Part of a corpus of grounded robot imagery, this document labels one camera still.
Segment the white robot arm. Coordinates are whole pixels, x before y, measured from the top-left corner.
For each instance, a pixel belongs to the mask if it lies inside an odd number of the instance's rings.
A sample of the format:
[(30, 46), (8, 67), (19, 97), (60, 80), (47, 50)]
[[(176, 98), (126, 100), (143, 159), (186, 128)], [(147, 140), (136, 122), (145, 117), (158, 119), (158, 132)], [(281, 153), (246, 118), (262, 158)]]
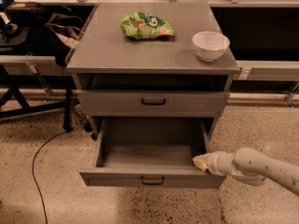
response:
[(235, 153), (216, 151), (192, 158), (193, 164), (213, 175), (228, 175), (252, 186), (261, 186), (271, 179), (281, 187), (299, 195), (299, 167), (264, 155), (249, 147)]

